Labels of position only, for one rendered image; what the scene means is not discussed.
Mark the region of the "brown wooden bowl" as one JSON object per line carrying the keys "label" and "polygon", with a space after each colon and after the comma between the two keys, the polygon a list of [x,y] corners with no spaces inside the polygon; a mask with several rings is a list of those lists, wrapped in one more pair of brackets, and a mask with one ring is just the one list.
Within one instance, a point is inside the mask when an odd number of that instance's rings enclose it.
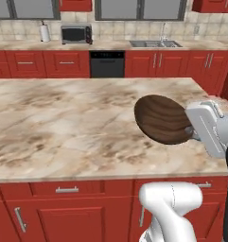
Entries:
{"label": "brown wooden bowl", "polygon": [[192,138],[194,129],[184,107],[162,95],[145,95],[134,105],[135,122],[148,138],[178,145]]}

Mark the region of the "grey framed window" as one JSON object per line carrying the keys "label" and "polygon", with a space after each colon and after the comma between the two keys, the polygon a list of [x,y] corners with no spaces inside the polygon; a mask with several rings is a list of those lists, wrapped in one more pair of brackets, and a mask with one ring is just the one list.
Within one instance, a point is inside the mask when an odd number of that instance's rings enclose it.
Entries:
{"label": "grey framed window", "polygon": [[187,0],[95,0],[97,21],[182,21]]}
{"label": "grey framed window", "polygon": [[60,20],[59,0],[0,0],[0,20]]}

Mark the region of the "red drawer front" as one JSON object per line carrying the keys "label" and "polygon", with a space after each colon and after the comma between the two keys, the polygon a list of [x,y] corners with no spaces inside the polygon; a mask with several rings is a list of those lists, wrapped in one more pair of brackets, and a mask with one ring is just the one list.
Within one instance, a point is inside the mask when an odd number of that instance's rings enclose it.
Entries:
{"label": "red drawer front", "polygon": [[159,178],[159,179],[137,179],[134,181],[134,191],[135,196],[138,195],[140,187],[144,183],[149,182],[192,182],[192,183],[212,183],[211,188],[202,188],[202,191],[218,191],[218,190],[227,190],[228,186],[228,177],[227,176],[215,176],[215,177],[179,177],[179,178]]}
{"label": "red drawer front", "polygon": [[48,181],[30,185],[34,196],[85,196],[104,191],[103,181]]}

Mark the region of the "black dishwasher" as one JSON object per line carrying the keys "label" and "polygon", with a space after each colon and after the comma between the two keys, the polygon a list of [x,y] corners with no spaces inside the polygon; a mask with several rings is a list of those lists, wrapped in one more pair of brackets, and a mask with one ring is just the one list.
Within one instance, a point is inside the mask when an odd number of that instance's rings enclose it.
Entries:
{"label": "black dishwasher", "polygon": [[124,50],[92,50],[89,55],[90,76],[92,78],[124,77]]}

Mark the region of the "red wall cupboard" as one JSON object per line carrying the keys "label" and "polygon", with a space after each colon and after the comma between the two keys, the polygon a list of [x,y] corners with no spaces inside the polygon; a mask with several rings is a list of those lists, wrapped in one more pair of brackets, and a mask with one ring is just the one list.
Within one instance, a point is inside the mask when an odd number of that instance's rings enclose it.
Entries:
{"label": "red wall cupboard", "polygon": [[228,0],[194,0],[192,10],[199,13],[228,13]]}
{"label": "red wall cupboard", "polygon": [[61,11],[91,11],[92,0],[59,0]]}

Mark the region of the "steel sink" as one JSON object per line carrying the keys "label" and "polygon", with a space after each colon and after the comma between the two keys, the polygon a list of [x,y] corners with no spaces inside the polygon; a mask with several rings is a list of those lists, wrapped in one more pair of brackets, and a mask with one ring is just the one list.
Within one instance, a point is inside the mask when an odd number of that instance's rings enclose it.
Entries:
{"label": "steel sink", "polygon": [[182,47],[175,41],[130,41],[132,47],[175,48]]}

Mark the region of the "red base cupboard run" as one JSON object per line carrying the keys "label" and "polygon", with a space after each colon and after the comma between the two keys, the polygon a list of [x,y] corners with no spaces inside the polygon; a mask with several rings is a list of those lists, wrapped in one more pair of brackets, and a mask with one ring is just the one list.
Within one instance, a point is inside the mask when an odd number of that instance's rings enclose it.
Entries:
{"label": "red base cupboard run", "polygon": [[88,78],[89,52],[0,50],[0,78]]}
{"label": "red base cupboard run", "polygon": [[193,78],[209,95],[220,96],[228,74],[228,50],[130,50],[126,78]]}

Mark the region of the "white paper towel roll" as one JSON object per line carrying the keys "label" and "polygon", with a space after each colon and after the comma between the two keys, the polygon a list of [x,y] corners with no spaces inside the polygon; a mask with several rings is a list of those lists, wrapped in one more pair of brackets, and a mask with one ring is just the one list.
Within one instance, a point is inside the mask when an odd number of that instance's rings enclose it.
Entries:
{"label": "white paper towel roll", "polygon": [[42,42],[47,43],[50,41],[48,25],[46,25],[44,22],[42,22],[40,25],[40,34]]}

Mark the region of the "silver toaster oven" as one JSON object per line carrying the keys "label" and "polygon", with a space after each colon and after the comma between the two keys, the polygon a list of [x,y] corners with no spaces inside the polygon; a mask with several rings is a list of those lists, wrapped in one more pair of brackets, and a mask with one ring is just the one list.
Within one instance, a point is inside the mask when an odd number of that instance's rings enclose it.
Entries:
{"label": "silver toaster oven", "polygon": [[61,42],[92,44],[92,26],[90,24],[61,26]]}

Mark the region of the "silver tap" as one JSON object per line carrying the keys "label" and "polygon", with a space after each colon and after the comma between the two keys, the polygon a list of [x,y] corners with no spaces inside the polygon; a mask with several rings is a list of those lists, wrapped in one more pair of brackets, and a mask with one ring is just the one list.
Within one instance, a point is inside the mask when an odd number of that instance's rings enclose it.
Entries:
{"label": "silver tap", "polygon": [[165,36],[165,27],[166,27],[166,23],[163,23],[161,35],[160,35],[160,42],[161,43],[164,43],[164,41],[167,40],[167,37]]}

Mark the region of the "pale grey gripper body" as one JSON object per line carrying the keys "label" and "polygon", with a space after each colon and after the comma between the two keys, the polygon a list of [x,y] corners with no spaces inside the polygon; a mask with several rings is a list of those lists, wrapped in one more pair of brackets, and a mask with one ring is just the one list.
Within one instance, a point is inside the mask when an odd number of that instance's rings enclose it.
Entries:
{"label": "pale grey gripper body", "polygon": [[190,103],[185,113],[208,154],[224,158],[228,146],[228,117],[212,100]]}

